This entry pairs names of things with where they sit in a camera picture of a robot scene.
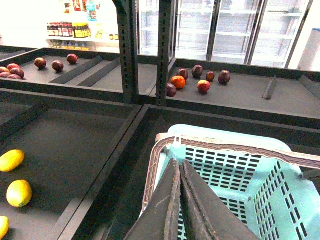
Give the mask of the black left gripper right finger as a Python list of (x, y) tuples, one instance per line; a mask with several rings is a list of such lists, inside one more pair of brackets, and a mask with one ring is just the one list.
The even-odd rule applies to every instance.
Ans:
[(257, 240), (184, 160), (180, 167), (181, 209), (189, 240)]

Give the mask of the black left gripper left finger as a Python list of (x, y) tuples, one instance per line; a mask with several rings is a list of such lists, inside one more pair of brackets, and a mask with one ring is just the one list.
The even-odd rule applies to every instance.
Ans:
[(176, 240), (181, 196), (179, 163), (171, 159), (142, 215), (126, 240)]

